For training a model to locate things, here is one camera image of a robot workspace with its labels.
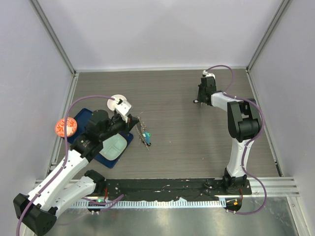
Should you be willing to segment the blue keyring with keys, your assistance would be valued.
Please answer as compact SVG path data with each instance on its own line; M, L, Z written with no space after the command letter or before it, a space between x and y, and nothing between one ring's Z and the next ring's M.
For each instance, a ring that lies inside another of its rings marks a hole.
M148 132L146 124L142 121L141 117L136 117L138 119L138 123L136 125L136 130L139 136L139 143L142 143L146 149L149 151L149 147L151 146L150 137L151 134Z

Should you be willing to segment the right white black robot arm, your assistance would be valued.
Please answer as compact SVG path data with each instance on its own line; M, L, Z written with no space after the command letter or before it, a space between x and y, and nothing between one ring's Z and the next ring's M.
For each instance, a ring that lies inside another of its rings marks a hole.
M251 100L232 97L216 88L214 74L201 77L197 99L194 103L205 103L227 112L227 127L232 138L230 160L222 177L222 188L234 194L246 186L246 166L253 139L262 128L259 109Z

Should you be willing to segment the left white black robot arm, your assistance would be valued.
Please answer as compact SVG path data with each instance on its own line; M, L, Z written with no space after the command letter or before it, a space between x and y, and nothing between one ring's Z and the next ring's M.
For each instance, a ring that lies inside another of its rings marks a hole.
M14 198L18 223L43 236L78 199L90 194L100 196L106 180L94 170L86 171L71 187L66 188L66 185L100 153L105 140L119 133L127 134L138 123L139 118L132 115L123 117L114 113L110 118L105 110L93 111L84 132L71 144L63 161L36 188Z

